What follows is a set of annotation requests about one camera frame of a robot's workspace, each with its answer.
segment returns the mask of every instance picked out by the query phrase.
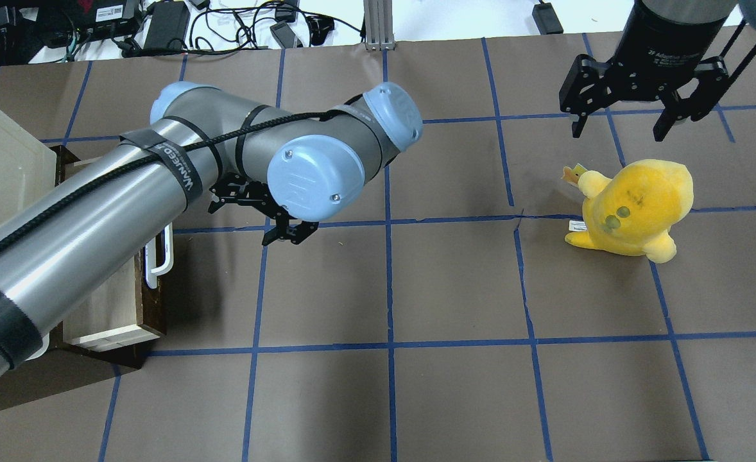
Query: grid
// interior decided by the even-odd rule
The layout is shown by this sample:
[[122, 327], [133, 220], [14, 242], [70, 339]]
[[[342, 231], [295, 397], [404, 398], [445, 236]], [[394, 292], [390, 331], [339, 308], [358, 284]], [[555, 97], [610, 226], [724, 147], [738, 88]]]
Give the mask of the grid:
[[[586, 45], [587, 52], [592, 55], [592, 48], [586, 34], [583, 34], [583, 43]], [[499, 97], [495, 85], [495, 73], [493, 72], [492, 59], [487, 46], [487, 40], [481, 39], [481, 49], [483, 50], [484, 63], [486, 64], [486, 73], [488, 76], [490, 97], [494, 108], [494, 116], [481, 117], [452, 117], [452, 118], [433, 118], [425, 120], [425, 124], [460, 124], [476, 122], [495, 122], [497, 138], [499, 144], [499, 154], [501, 154], [501, 165], [504, 173], [504, 184], [507, 202], [512, 207], [515, 205], [512, 181], [510, 179], [509, 162], [504, 142], [504, 128], [502, 122], [506, 120], [519, 119], [537, 119], [537, 118], [555, 118], [566, 117], [566, 114], [502, 114], [499, 108]], [[281, 106], [282, 88], [284, 85], [284, 61], [285, 52], [281, 51], [279, 56], [279, 77], [277, 83], [277, 93], [275, 96], [276, 107]], [[94, 62], [87, 62], [87, 69], [82, 80], [81, 88], [78, 92], [72, 115], [67, 124], [66, 132], [62, 138], [42, 139], [44, 143], [61, 143], [79, 141], [110, 141], [117, 139], [117, 135], [99, 135], [99, 137], [72, 137], [73, 124], [78, 115], [79, 107], [87, 88], [90, 73], [94, 68]], [[388, 64], [387, 52], [384, 50], [381, 57], [381, 68], [383, 81], [388, 81], [390, 76], [390, 66]], [[183, 80], [187, 70], [187, 56], [181, 61], [181, 68], [178, 79]], [[730, 105], [718, 106], [715, 108], [721, 123], [731, 143], [736, 143], [730, 124], [727, 123], [725, 114], [736, 111], [756, 110], [756, 105]], [[607, 120], [615, 149], [618, 155], [618, 161], [621, 166], [626, 166], [627, 161], [624, 157], [624, 150], [619, 139], [619, 132], [615, 125], [615, 118], [622, 115], [630, 114], [659, 114], [659, 109], [625, 109], [613, 110], [606, 109], [592, 114], [592, 117], [604, 117]], [[241, 447], [241, 459], [246, 462], [250, 459], [251, 432], [254, 426], [253, 404], [255, 403], [255, 383], [257, 383], [258, 357], [260, 354], [289, 354], [310, 351], [340, 351], [340, 350], [380, 350], [386, 351], [388, 365], [388, 391], [387, 402], [389, 404], [389, 428], [390, 428], [390, 459], [395, 462], [399, 459], [398, 446], [398, 423], [396, 410], [396, 383], [395, 383], [395, 354], [396, 350], [409, 348], [455, 348], [455, 347], [506, 347], [513, 345], [524, 345], [530, 348], [531, 367], [533, 368], [533, 378], [537, 393], [537, 406], [540, 418], [540, 433], [542, 434], [544, 456], [548, 460], [553, 460], [551, 425], [547, 417], [546, 398], [544, 395], [544, 382], [540, 370], [539, 346], [542, 345], [571, 345], [571, 344], [612, 344], [612, 343], [633, 343], [633, 342], [668, 342], [671, 345], [671, 351], [674, 356], [677, 367], [678, 379], [682, 386], [683, 397], [688, 407], [689, 417], [694, 430], [694, 439], [697, 441], [700, 456], [703, 459], [709, 459], [710, 448], [707, 448], [707, 442], [704, 440], [703, 431], [701, 430], [700, 419], [692, 400], [692, 392], [689, 387], [689, 380], [686, 367], [681, 359], [680, 345], [678, 342], [684, 340], [707, 340], [707, 339], [753, 339], [756, 338], [756, 330], [737, 330], [737, 331], [715, 331], [715, 332], [677, 332], [673, 327], [669, 317], [669, 308], [666, 302], [665, 289], [657, 266], [649, 263], [649, 271], [653, 279], [654, 287], [657, 292], [657, 298], [660, 304], [660, 313], [666, 326], [665, 334], [627, 334], [626, 336], [564, 336], [564, 337], [543, 337], [538, 336], [535, 331], [533, 319], [529, 309], [528, 288], [525, 278], [528, 277], [529, 267], [524, 263], [524, 251], [522, 251], [521, 231], [519, 227], [522, 220], [563, 220], [563, 219], [580, 219], [577, 214], [493, 214], [493, 216], [452, 216], [452, 217], [434, 217], [434, 218], [402, 218], [393, 219], [390, 207], [390, 189], [391, 189], [391, 171], [390, 167], [384, 170], [384, 220], [360, 220], [360, 221], [338, 221], [322, 223], [322, 228], [345, 228], [345, 227], [383, 227], [386, 232], [386, 341], [372, 343], [332, 343], [325, 345], [279, 345], [267, 346], [260, 345], [261, 340], [261, 318], [264, 303], [264, 288], [266, 287], [266, 272], [268, 261], [268, 248], [261, 249], [259, 278], [257, 285], [257, 304], [255, 305], [255, 324], [253, 330], [253, 340], [250, 347], [237, 348], [187, 348], [187, 349], [157, 349], [150, 355], [153, 357], [181, 357], [181, 356], [202, 356], [202, 355], [223, 355], [223, 354], [242, 354], [249, 355], [251, 359], [249, 381], [247, 384], [246, 413], [245, 425], [243, 431], [243, 441]], [[733, 205], [733, 207], [702, 207], [692, 210], [695, 214], [710, 213], [736, 213], [756, 211], [756, 205]], [[469, 223], [469, 222], [496, 222], [509, 221], [513, 223], [514, 231], [512, 233], [511, 250], [517, 260], [519, 289], [522, 295], [522, 310], [526, 320], [527, 336], [524, 338], [501, 338], [501, 339], [450, 339], [450, 340], [422, 340], [422, 341], [398, 341], [395, 339], [395, 319], [393, 319], [393, 227], [398, 225], [426, 225], [427, 223]], [[185, 236], [190, 234], [211, 234], [211, 233], [262, 233], [271, 228], [267, 219], [263, 225], [249, 225], [244, 227], [216, 227], [216, 228], [182, 228], [175, 231], [176, 235]], [[115, 370], [116, 379], [114, 381], [112, 395], [108, 407], [108, 413], [105, 423], [105, 432], [103, 432], [99, 450], [99, 460], [105, 460], [105, 454], [108, 447], [108, 438], [110, 428], [116, 411], [117, 399], [119, 398], [119, 387], [121, 376], [119, 371]]]

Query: yellow plush toy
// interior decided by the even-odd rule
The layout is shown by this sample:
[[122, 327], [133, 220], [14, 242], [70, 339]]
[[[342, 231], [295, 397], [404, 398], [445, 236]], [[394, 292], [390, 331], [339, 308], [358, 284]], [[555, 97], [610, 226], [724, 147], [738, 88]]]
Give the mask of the yellow plush toy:
[[621, 255], [647, 255], [665, 263], [677, 253], [669, 237], [672, 225], [692, 208], [692, 175], [682, 164], [668, 160], [639, 160], [609, 179], [586, 170], [563, 167], [563, 179], [577, 186], [583, 200], [586, 231], [566, 235], [580, 248]]

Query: white tag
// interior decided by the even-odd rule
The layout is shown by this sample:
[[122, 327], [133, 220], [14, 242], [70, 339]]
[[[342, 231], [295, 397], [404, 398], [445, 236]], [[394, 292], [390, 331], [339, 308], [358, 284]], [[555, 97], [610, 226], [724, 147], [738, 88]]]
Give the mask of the white tag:
[[577, 219], [569, 220], [569, 231], [586, 231], [586, 223]]
[[110, 19], [120, 19], [124, 11], [123, 5], [106, 6], [96, 10], [96, 22], [107, 21]]

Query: red logo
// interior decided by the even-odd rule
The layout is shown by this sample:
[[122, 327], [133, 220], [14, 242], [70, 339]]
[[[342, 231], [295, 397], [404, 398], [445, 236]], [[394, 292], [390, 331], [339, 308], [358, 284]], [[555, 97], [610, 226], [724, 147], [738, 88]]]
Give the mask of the red logo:
[[89, 13], [90, 9], [93, 8], [93, 0], [76, 0], [76, 3], [84, 8], [84, 14]]

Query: plush toy tag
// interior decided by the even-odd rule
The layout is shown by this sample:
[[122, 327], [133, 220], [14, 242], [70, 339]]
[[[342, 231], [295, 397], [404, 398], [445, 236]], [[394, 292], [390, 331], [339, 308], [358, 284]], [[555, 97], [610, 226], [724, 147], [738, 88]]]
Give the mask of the plush toy tag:
[[571, 219], [569, 220], [569, 231], [586, 231], [586, 223]]

